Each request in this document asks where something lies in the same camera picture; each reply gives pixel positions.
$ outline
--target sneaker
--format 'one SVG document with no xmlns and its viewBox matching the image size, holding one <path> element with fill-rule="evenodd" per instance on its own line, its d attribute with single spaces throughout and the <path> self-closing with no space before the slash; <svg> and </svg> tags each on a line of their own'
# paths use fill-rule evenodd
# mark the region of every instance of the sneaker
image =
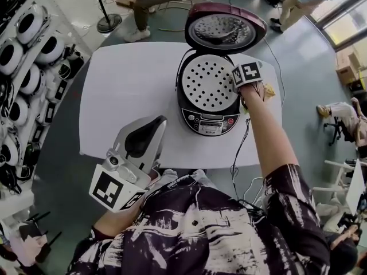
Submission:
<svg viewBox="0 0 367 275">
<path fill-rule="evenodd" d="M 271 25 L 270 28 L 278 34 L 283 34 L 283 31 L 281 30 L 280 26 Z"/>
<path fill-rule="evenodd" d="M 326 106 L 317 105 L 317 112 L 324 118 L 328 118 L 331 115 L 331 109 Z"/>
<path fill-rule="evenodd" d="M 273 22 L 273 23 L 276 23 L 277 25 L 282 25 L 278 18 L 270 18 L 270 21 Z"/>
<path fill-rule="evenodd" d="M 133 43 L 149 37 L 150 37 L 150 31 L 147 28 L 142 32 L 136 29 L 136 31 L 134 31 L 133 33 L 127 33 L 123 38 L 126 42 Z"/>
</svg>

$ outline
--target white tablecloth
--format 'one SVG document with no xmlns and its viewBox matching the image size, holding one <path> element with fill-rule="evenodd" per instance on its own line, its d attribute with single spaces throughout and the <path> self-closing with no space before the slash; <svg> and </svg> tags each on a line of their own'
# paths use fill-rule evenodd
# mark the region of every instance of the white tablecloth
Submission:
<svg viewBox="0 0 367 275">
<path fill-rule="evenodd" d="M 216 137 L 189 129 L 178 109 L 175 77 L 179 62 L 190 48 L 185 43 L 141 42 L 98 49 L 92 56 L 80 104 L 80 153 L 105 158 L 119 130 L 133 120 L 165 115 L 168 125 L 163 140 L 163 168 L 228 168 L 246 130 L 248 115 L 241 114 L 231 131 Z M 243 54 L 231 56 L 235 64 L 253 61 Z M 282 107 L 276 73 L 263 64 L 261 76 L 276 96 L 267 102 L 282 123 Z M 237 166 L 259 164 L 252 128 L 237 158 Z"/>
</svg>

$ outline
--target control panel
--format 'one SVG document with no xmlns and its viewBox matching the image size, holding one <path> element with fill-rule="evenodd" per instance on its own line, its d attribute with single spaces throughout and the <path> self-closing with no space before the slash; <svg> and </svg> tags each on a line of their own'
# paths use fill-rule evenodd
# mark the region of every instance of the control panel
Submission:
<svg viewBox="0 0 367 275">
<path fill-rule="evenodd" d="M 223 135 L 230 131 L 238 121 L 240 114 L 235 115 L 210 115 L 181 109 L 183 118 L 189 127 L 206 136 Z"/>
</svg>

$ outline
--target patterned shirt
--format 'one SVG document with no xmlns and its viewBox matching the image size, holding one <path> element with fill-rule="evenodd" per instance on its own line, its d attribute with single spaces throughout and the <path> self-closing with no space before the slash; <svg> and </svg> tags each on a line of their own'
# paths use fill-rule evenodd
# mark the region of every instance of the patterned shirt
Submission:
<svg viewBox="0 0 367 275">
<path fill-rule="evenodd" d="M 149 195 L 116 237 L 92 229 L 74 274 L 327 274 L 329 248 L 299 166 L 264 180 L 263 209 L 246 209 L 184 176 Z"/>
</svg>

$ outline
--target floor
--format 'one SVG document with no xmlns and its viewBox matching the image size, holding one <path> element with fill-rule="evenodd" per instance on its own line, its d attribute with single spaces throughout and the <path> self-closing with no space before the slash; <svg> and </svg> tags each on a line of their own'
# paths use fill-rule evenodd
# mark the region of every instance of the floor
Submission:
<svg viewBox="0 0 367 275">
<path fill-rule="evenodd" d="M 233 5 L 246 8 L 265 20 L 279 15 L 279 9 L 272 8 L 263 0 L 213 1 L 231 1 Z M 177 9 L 168 10 L 165 16 L 153 14 L 150 18 L 152 36 L 149 40 L 184 42 L 183 32 L 160 32 L 158 28 L 181 28 L 186 15 L 187 12 Z M 133 25 L 133 18 L 127 17 L 102 46 L 124 43 L 122 34 Z M 286 90 L 286 94 L 281 95 L 282 98 L 285 96 L 283 128 L 299 159 L 305 180 L 310 187 L 321 186 L 336 174 L 332 168 L 324 165 L 325 159 L 342 162 L 356 155 L 351 143 L 340 140 L 332 147 L 327 145 L 331 131 L 323 131 L 322 122 L 315 111 L 317 104 L 348 100 L 334 71 L 335 53 L 305 18 L 282 36 L 269 31 L 267 42 L 271 49 L 262 41 L 245 54 L 272 64 L 280 86 L 280 78 L 283 79 Z M 279 61 L 282 76 L 271 51 Z M 104 212 L 88 196 L 95 164 L 101 163 L 101 160 L 79 154 L 79 107 L 86 72 L 86 68 L 80 72 L 58 110 L 37 166 L 41 180 L 35 181 L 33 186 L 36 196 L 33 212 L 52 211 L 52 215 L 41 222 L 41 227 L 49 230 L 50 239 L 58 231 L 63 231 L 42 266 L 47 274 L 64 274 L 76 244 L 87 235 L 90 226 Z M 235 196 L 229 170 L 209 170 L 208 175 L 220 190 Z M 239 194 L 243 195 L 251 180 L 258 176 L 261 176 L 259 166 L 239 168 L 236 178 Z M 254 190 L 246 198 L 252 200 L 259 186 L 259 183 L 254 184 Z"/>
<path fill-rule="evenodd" d="M 88 47 L 95 51 L 110 35 L 97 31 L 97 22 L 104 17 L 98 0 L 54 0 L 74 25 Z M 120 14 L 125 19 L 132 10 L 117 6 L 115 0 L 102 0 L 108 14 Z"/>
</svg>

